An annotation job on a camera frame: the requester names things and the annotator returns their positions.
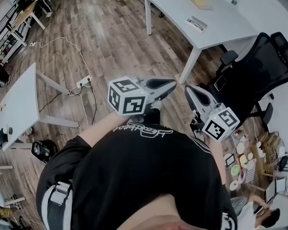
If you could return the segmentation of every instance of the wooden floor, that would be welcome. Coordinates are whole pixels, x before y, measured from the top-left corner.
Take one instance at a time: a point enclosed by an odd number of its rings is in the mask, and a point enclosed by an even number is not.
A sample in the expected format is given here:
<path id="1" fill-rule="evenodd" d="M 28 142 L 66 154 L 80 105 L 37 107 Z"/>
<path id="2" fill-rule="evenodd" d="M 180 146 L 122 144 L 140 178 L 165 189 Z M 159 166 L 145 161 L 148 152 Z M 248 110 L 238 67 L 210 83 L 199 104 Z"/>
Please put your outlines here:
<path id="1" fill-rule="evenodd" d="M 158 17 L 157 9 L 152 10 L 152 35 L 146 34 L 144 0 L 56 0 L 51 6 L 54 10 L 52 17 L 41 18 L 47 26 L 46 30 L 42 31 L 35 23 L 29 32 L 27 43 L 30 45 L 36 41 L 44 45 L 64 36 L 79 46 L 93 75 L 93 89 L 96 95 L 95 103 L 89 88 L 82 91 L 90 123 L 96 106 L 95 121 L 111 112 L 106 102 L 109 80 L 125 75 L 160 75 L 178 79 L 192 50 L 189 42 L 167 18 Z M 204 50 L 187 83 L 208 83 L 215 76 L 221 55 L 222 50 L 219 47 Z M 79 52 L 63 39 L 43 49 L 38 45 L 23 47 L 6 68 L 12 73 L 12 77 L 8 86 L 0 88 L 0 101 L 33 62 L 36 62 L 38 70 L 67 89 L 74 88 L 76 82 L 89 75 Z M 178 85 L 163 101 L 162 124 L 191 134 L 189 123 L 193 115 L 183 89 L 184 86 Z M 39 80 L 37 91 L 40 108 L 58 93 Z M 29 138 L 30 141 L 51 139 L 61 149 L 67 140 L 87 128 L 80 96 L 69 97 L 62 94 L 47 106 L 43 113 L 77 121 L 80 127 L 37 124 L 34 126 L 34 134 Z M 256 120 L 256 124 L 259 134 L 260 121 Z M 247 121 L 244 127 L 253 141 L 253 122 Z M 224 152 L 231 150 L 231 142 L 224 142 Z M 36 159 L 30 151 L 10 149 L 5 153 L 0 150 L 0 165 L 14 166 L 13 170 L 4 171 L 4 175 L 0 176 L 0 187 L 4 196 L 25 196 L 26 201 L 22 203 L 23 209 L 19 215 L 22 215 L 33 229 L 44 229 L 39 225 L 41 222 L 35 206 L 36 187 L 44 163 Z"/>

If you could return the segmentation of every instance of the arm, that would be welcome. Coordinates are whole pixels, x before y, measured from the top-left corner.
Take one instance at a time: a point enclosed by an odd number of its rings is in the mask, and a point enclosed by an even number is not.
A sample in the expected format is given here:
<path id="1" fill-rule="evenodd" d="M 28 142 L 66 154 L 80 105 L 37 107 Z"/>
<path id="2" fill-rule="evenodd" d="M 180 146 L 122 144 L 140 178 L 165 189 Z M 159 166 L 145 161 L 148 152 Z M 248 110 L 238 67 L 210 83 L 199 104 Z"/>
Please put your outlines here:
<path id="1" fill-rule="evenodd" d="M 257 204 L 259 204 L 261 207 L 263 207 L 264 209 L 269 209 L 269 208 L 270 208 L 270 205 L 267 204 L 262 198 L 260 198 L 260 197 L 257 196 L 257 195 L 251 195 L 251 196 L 249 197 L 248 202 L 257 203 Z"/>
<path id="2" fill-rule="evenodd" d="M 219 169 L 222 184 L 225 185 L 226 183 L 226 170 L 225 170 L 225 164 L 223 160 L 223 150 L 222 150 L 222 143 L 214 141 L 213 139 L 210 139 L 206 142 L 208 137 L 205 138 L 205 143 L 210 148 L 210 151 L 216 161 L 217 168 Z"/>
<path id="3" fill-rule="evenodd" d="M 103 136 L 117 126 L 125 123 L 130 119 L 130 116 L 119 116 L 113 112 L 100 120 L 98 123 L 89 127 L 87 130 L 80 133 L 80 137 L 91 147 L 93 147 Z"/>

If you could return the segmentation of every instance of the book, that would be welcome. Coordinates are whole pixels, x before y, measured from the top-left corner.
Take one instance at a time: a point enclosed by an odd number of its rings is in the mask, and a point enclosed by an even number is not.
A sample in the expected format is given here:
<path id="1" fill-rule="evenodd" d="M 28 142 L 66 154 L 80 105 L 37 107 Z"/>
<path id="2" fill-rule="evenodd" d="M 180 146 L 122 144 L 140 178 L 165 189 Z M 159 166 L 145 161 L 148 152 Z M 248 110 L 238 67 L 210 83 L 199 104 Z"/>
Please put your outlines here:
<path id="1" fill-rule="evenodd" d="M 212 6 L 206 0 L 191 0 L 200 10 L 211 10 Z"/>
<path id="2" fill-rule="evenodd" d="M 208 26 L 207 24 L 205 24 L 204 22 L 202 22 L 201 20 L 195 18 L 194 16 L 192 16 L 192 18 L 188 18 L 186 20 L 186 23 L 189 24 L 190 26 L 192 26 L 193 28 L 195 28 L 197 31 L 199 31 L 200 33 L 206 29 Z"/>

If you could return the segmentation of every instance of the electrical outlet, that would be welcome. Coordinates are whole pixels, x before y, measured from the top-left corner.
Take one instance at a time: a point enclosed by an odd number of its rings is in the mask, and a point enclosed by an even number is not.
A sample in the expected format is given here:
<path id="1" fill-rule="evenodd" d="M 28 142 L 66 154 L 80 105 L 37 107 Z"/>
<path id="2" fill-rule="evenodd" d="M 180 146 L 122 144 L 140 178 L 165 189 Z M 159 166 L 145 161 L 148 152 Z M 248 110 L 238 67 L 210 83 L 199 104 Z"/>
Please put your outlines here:
<path id="1" fill-rule="evenodd" d="M 82 80 L 80 80 L 79 82 L 77 82 L 77 88 L 80 89 L 81 88 L 81 85 L 80 83 L 82 84 L 82 87 L 84 85 L 86 85 L 87 87 L 91 86 L 91 83 L 92 82 L 92 77 L 90 75 L 86 76 L 85 78 L 83 78 Z"/>

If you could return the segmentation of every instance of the black bag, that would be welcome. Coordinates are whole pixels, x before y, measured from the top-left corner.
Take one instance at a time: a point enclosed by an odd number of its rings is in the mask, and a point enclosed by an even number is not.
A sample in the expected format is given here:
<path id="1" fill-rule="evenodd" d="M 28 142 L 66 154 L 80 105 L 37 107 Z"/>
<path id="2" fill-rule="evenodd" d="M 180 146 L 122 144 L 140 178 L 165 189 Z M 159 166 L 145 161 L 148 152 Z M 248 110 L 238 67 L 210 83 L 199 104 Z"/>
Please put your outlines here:
<path id="1" fill-rule="evenodd" d="M 39 160 L 48 163 L 53 155 L 58 152 L 58 148 L 52 140 L 37 140 L 33 142 L 31 152 Z"/>

